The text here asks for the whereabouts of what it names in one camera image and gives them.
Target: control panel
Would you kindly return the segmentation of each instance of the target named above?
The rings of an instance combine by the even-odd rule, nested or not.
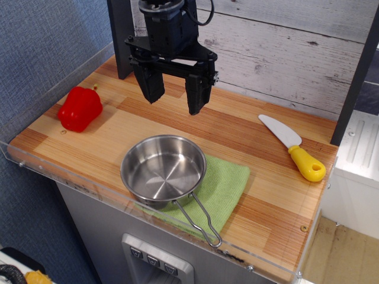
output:
[[[146,279],[149,270],[150,277],[158,278],[155,276],[157,275],[156,271],[153,272],[156,269],[176,278],[178,283],[194,284],[194,268],[185,260],[130,234],[123,235],[122,245],[134,284],[149,283]],[[149,266],[146,267],[141,262],[147,263]]]

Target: white wood plank wall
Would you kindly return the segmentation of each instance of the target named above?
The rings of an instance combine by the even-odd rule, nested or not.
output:
[[[379,0],[214,0],[199,42],[216,52],[217,87],[337,120]],[[136,35],[146,34],[132,0]],[[197,0],[208,18],[209,0]]]

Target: wooden floor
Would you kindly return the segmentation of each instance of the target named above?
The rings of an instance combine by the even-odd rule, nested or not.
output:
[[[303,277],[315,284],[378,284],[379,240],[321,217]]]

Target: yellow object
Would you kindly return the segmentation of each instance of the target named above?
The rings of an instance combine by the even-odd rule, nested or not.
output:
[[[25,274],[25,280],[28,284],[52,284],[51,279],[41,271],[31,271]]]
[[[303,148],[298,145],[288,149],[291,158],[298,167],[300,173],[310,182],[319,182],[326,174],[326,169],[323,163],[308,154]]]

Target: wooden countertop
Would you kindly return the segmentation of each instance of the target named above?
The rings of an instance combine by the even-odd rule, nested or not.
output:
[[[91,88],[95,83],[102,114],[82,133],[64,131],[57,118],[63,98],[11,142],[37,157],[19,159],[35,159],[34,163],[44,159],[62,169],[54,174],[63,180],[72,180],[72,175],[64,176],[67,170],[131,196],[120,178],[128,149],[153,135],[187,137],[205,154],[250,167],[246,189],[221,232],[223,239],[296,272],[309,235],[300,227],[311,227],[337,154],[338,148],[329,144],[334,121],[217,88],[201,112],[191,116],[184,80],[170,76],[165,76],[166,94],[151,105],[133,74],[125,80],[117,78],[114,57],[80,85]],[[325,164],[327,176],[317,183],[305,180],[287,148],[258,120],[259,114],[294,129],[303,139],[302,147]],[[106,194],[101,186],[82,186]]]

